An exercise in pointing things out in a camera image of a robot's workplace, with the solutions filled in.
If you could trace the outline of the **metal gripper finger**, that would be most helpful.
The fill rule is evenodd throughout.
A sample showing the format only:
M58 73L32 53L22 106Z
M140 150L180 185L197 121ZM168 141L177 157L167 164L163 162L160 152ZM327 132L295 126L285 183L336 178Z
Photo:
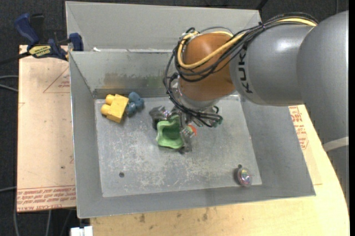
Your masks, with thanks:
M180 131L180 137L183 141L182 147L179 149L181 154L188 153L192 151L191 141L194 137L194 132L191 127L185 127Z
M154 107L149 111L149 115L152 119L152 126L157 130L158 123L168 119L168 111L164 106Z

